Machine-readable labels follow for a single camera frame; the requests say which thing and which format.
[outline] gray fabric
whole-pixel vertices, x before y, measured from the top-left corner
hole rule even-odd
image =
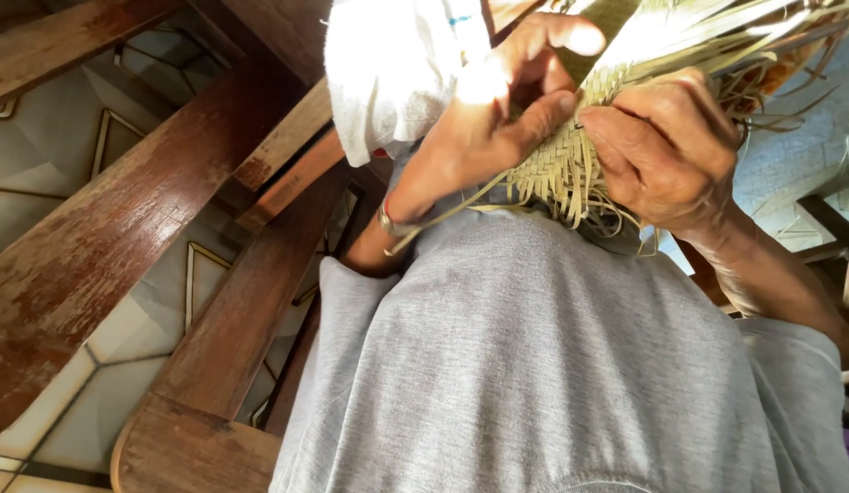
[[[321,263],[270,491],[849,491],[819,332],[736,324],[664,256],[535,216],[424,243],[402,278]]]

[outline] blue thread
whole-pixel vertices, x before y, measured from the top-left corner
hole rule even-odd
[[[461,16],[461,17],[452,17],[449,19],[449,26],[454,26],[459,22],[463,22],[465,20],[470,20],[474,18],[473,16]]]

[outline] towel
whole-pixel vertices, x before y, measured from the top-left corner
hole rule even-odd
[[[480,0],[336,0],[324,65],[354,167],[412,145],[452,100],[466,62],[491,49]]]

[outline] hand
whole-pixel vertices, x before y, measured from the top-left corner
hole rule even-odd
[[[608,195],[693,242],[740,212],[732,200],[738,131],[709,82],[686,68],[623,91],[609,107],[580,111]]]
[[[484,60],[468,64],[448,109],[403,170],[392,219],[419,219],[440,198],[518,165],[572,117],[574,83],[550,47],[593,55],[604,36],[583,17],[534,13]],[[514,123],[510,100],[530,103]]]

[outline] person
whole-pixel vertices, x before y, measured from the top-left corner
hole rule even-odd
[[[386,221],[321,263],[321,325],[271,491],[849,491],[844,321],[732,200],[738,132],[700,71],[579,121],[609,196],[692,244],[743,320],[665,256],[607,252],[536,214],[466,210],[385,254],[397,228],[572,117],[551,47],[603,45],[581,17],[535,14],[465,68]],[[510,123],[519,95],[535,97]]]

